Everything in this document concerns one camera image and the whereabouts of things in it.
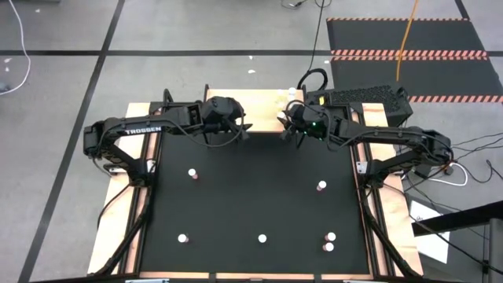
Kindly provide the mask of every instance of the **black table surface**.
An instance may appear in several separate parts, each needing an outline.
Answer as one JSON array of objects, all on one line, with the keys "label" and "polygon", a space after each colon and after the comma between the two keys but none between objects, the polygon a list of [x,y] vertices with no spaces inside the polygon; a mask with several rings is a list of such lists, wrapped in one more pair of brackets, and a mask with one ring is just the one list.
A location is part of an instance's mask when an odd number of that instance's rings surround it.
[{"label": "black table surface", "polygon": [[[167,134],[161,143],[140,271],[369,273],[349,148],[332,153],[306,138],[297,150],[276,134],[219,149]],[[321,180],[328,185],[318,192]],[[333,252],[322,250],[328,232]]]}]

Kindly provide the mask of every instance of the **wooden board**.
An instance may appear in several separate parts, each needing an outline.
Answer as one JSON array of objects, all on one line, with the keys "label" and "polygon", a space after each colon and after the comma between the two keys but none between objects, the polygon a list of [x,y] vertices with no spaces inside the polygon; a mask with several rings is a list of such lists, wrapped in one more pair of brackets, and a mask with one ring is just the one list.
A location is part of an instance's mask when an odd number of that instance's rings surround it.
[{"label": "wooden board", "polygon": [[[251,92],[250,90],[246,90],[243,92],[243,90],[225,90],[222,92],[220,90],[218,93],[211,93],[211,90],[208,91],[208,97],[210,97],[210,94],[212,95],[219,95],[219,96],[226,96],[224,93],[225,92],[234,92],[234,97],[237,96],[237,99],[239,98],[240,95],[243,95],[244,93],[247,94],[269,94],[269,95],[277,95],[277,90],[257,90]],[[249,100],[248,102],[245,102],[248,105],[248,109],[252,109],[250,105],[255,105],[255,108],[257,107],[262,107],[256,104],[253,99]],[[364,104],[364,117],[367,125],[372,125],[372,126],[387,126],[387,121],[386,121],[386,116],[384,114],[384,108],[381,104]],[[129,105],[129,108],[127,110],[127,117],[131,116],[143,116],[148,113],[149,109],[149,104],[148,103],[132,103]],[[271,106],[270,108],[271,112],[274,110],[274,107]],[[278,125],[274,125],[273,118],[272,116],[270,117],[265,117],[262,116],[262,114],[258,111],[253,111],[249,110],[248,111],[250,116],[254,116],[257,121],[262,121],[259,122],[258,125],[262,125],[261,129],[265,129],[265,131],[273,132],[273,131],[280,131],[280,127]],[[148,151],[148,156],[153,155],[153,149],[154,149],[154,142],[155,138],[151,138],[151,142],[149,144],[149,151]],[[141,147],[143,143],[143,135],[138,135],[138,136],[132,136],[132,137],[126,137],[126,138],[121,138],[119,147],[123,149],[124,151],[128,152],[134,157],[139,157],[140,152],[141,152]],[[373,158],[376,159],[382,159],[386,160],[390,157],[393,157],[395,155],[395,150],[392,145],[378,145],[378,144],[371,144],[370,145],[371,151]],[[108,187],[108,193],[107,197],[105,199],[105,203],[111,199],[113,196],[116,195],[119,190],[121,190],[126,184],[127,184],[127,176],[125,174],[119,174],[116,177],[112,178],[110,181],[110,185]],[[394,186],[397,189],[402,189],[402,183],[401,180],[398,176],[389,176],[386,181],[386,184],[390,186]],[[96,237],[96,242],[94,245],[94,251],[93,255],[91,257],[90,261],[90,267],[89,267],[89,272],[94,272],[101,268],[108,258],[112,255],[112,253],[115,251],[116,247],[118,244],[121,242],[121,240],[124,237],[124,232],[127,226],[127,218],[129,215],[129,210],[131,206],[131,201],[132,201],[132,195],[133,195],[133,190],[132,188],[129,188],[121,197],[119,197],[116,202],[110,206],[110,208],[104,213],[103,218],[101,220],[101,225],[97,233]],[[422,274],[422,267],[420,264],[420,259],[419,259],[419,254],[417,252],[416,248],[416,240],[413,235],[413,230],[412,226],[410,225],[410,220],[409,220],[409,211],[407,208],[407,203],[405,198],[403,197],[402,194],[395,192],[393,189],[384,187],[380,189],[380,196],[382,200],[382,205],[383,205],[383,210],[384,210],[384,218],[386,221],[387,225],[387,231],[388,231],[388,236],[391,240],[391,242],[394,244],[394,246],[397,248],[397,250],[400,252],[400,254],[404,257],[404,259],[409,263],[409,265],[419,274]],[[138,205],[138,210],[141,209],[141,201],[139,202]],[[138,247],[138,236],[136,239],[133,241],[130,247],[130,253],[129,253],[129,258],[128,258],[128,263],[127,263],[127,272],[132,272],[133,266],[134,266],[134,261],[136,260],[134,257],[136,255],[136,249]],[[378,262],[380,269],[385,271],[385,262],[384,262],[384,256],[382,252],[382,246],[377,247],[377,252],[378,252]],[[184,277],[184,278],[191,278],[193,276],[197,276],[198,278],[207,278],[207,273],[177,273],[177,272],[171,272],[171,273],[147,273],[143,274],[146,277],[165,277],[167,275],[170,275],[168,277],[173,277],[176,275],[176,277]],[[220,278],[239,278],[239,279],[247,279],[247,278],[257,278],[257,275],[263,275],[264,279],[267,278],[277,278],[276,275],[274,274],[217,274],[217,277]],[[312,274],[297,274],[300,275],[301,278],[313,276]],[[343,274],[324,274],[323,278],[328,280],[328,279],[343,279],[341,276]],[[369,275],[348,275],[347,279],[370,279],[371,277]]]},{"label": "wooden board", "polygon": [[[214,96],[232,97],[244,109],[245,123],[253,126],[247,132],[281,133],[283,124],[277,120],[277,114],[288,103],[288,90],[213,90],[207,91],[206,99]],[[303,92],[296,91],[296,100],[304,101]]]}]

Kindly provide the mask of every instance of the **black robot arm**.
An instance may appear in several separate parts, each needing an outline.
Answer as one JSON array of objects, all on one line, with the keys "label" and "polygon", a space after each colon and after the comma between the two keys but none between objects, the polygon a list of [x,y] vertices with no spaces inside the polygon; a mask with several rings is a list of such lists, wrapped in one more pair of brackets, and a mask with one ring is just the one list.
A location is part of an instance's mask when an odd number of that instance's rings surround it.
[{"label": "black robot arm", "polygon": [[355,145],[359,142],[405,145],[410,151],[388,160],[368,160],[357,163],[357,172],[364,176],[365,185],[380,188],[384,179],[397,171],[408,171],[420,164],[444,166],[452,161],[450,139],[435,130],[419,127],[367,127],[343,119],[320,105],[293,105],[283,111],[285,117],[282,138],[297,132],[325,140],[339,146]]},{"label": "black robot arm", "polygon": [[248,138],[251,124],[236,125],[244,118],[244,110],[232,98],[213,97],[203,104],[168,102],[160,115],[134,118],[108,118],[84,129],[84,154],[92,159],[105,158],[128,173],[132,186],[147,186],[149,175],[146,160],[135,159],[115,142],[123,136],[166,132],[169,134],[206,134],[233,132]]}]

